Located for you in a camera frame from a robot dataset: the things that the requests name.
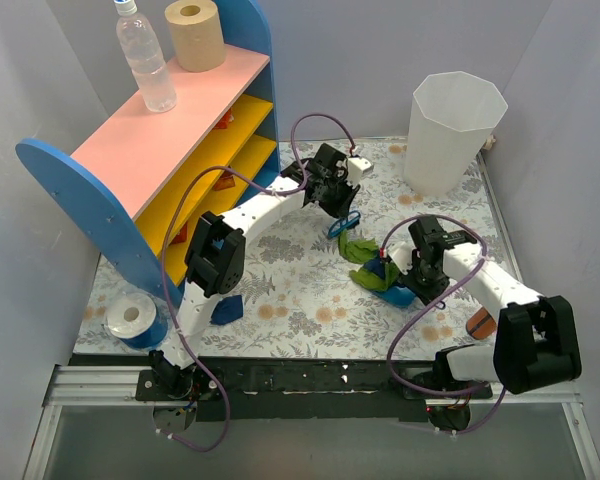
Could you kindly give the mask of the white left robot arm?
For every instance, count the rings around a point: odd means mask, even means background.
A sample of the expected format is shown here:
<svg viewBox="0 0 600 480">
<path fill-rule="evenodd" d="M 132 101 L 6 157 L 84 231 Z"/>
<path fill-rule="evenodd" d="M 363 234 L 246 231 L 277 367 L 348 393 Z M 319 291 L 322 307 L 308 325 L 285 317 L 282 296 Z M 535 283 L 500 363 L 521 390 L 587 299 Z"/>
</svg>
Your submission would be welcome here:
<svg viewBox="0 0 600 480">
<path fill-rule="evenodd" d="M 197 358 L 192 346 L 216 306 L 241 280 L 248 244 L 284 216 L 311 203 L 335 219 L 347 217 L 362 179 L 372 171 L 369 160 L 323 144 L 314 157 L 285 168 L 270 186 L 254 184 L 260 192 L 243 204 L 218 215 L 203 213 L 184 258 L 184 293 L 178 307 L 169 289 L 164 289 L 173 329 L 150 353 L 156 383 L 168 398 L 180 400 L 193 390 L 188 369 Z"/>
</svg>

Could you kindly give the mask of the blue hand brush black bristles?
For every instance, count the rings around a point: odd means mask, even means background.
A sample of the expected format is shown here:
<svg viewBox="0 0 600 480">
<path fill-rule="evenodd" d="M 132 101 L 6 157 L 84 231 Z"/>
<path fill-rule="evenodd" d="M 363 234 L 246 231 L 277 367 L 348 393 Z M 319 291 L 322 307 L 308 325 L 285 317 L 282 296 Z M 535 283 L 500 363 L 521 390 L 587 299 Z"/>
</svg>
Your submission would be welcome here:
<svg viewBox="0 0 600 480">
<path fill-rule="evenodd" d="M 361 213 L 358 210 L 351 210 L 345 217 L 336 220 L 328 229 L 327 237 L 329 239 L 337 238 L 343 231 L 350 230 L 359 225 Z"/>
</svg>

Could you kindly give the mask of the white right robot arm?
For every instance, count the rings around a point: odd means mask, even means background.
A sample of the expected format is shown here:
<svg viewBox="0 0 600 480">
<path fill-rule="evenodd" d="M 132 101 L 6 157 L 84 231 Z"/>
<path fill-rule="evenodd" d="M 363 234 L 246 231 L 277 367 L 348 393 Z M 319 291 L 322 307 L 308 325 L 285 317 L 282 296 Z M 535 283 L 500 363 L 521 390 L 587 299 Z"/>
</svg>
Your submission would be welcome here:
<svg viewBox="0 0 600 480">
<path fill-rule="evenodd" d="M 574 313 L 562 296 L 544 296 L 486 259 L 476 237 L 447 232 L 432 215 L 408 228 L 414 243 L 406 287 L 424 304 L 439 303 L 451 283 L 476 299 L 496 323 L 493 346 L 438 352 L 434 389 L 455 397 L 469 382 L 499 382 L 513 394 L 575 380 L 582 373 Z"/>
</svg>

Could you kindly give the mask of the blue plastic dustpan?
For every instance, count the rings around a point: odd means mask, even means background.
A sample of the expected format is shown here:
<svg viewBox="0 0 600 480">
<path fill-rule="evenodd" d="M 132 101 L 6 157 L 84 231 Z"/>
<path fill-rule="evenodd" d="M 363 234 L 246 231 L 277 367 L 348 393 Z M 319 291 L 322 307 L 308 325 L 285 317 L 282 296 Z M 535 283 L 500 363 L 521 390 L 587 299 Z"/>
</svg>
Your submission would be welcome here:
<svg viewBox="0 0 600 480">
<path fill-rule="evenodd" d="M 424 305 L 428 305 L 445 290 L 445 286 L 417 286 L 416 292 L 413 292 L 406 286 L 395 283 L 386 291 L 372 290 L 371 293 L 394 307 L 407 308 L 416 299 L 419 299 Z"/>
</svg>

